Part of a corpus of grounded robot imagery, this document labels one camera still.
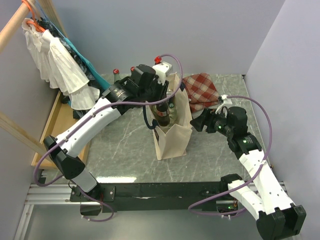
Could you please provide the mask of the green cap bottle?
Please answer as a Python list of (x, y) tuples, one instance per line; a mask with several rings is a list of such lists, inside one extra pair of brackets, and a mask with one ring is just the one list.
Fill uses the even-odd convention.
[(170, 124), (174, 125), (178, 120), (178, 112), (174, 100), (171, 98), (168, 102)]

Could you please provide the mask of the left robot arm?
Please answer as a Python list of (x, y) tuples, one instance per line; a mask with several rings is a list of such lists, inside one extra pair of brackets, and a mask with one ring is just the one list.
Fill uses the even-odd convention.
[(165, 62), (132, 67), (131, 75), (115, 81), (77, 123), (57, 137), (45, 138), (44, 145), (51, 151), (51, 160), (66, 179), (82, 189), (88, 201), (99, 197), (100, 187), (79, 159), (79, 153), (104, 127), (129, 109), (164, 99), (171, 70), (172, 65)]

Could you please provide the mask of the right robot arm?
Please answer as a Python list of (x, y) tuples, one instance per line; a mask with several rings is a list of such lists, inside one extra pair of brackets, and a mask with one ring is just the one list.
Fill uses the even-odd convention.
[(190, 121), (196, 131), (220, 133), (236, 158), (253, 179), (256, 191), (249, 188), (238, 175), (220, 179), (219, 193), (224, 199), (238, 200), (253, 216), (257, 230), (264, 240), (282, 240), (300, 233), (307, 213), (296, 205), (283, 190), (267, 161), (257, 138), (248, 132), (244, 108), (223, 107), (220, 113), (206, 108)]

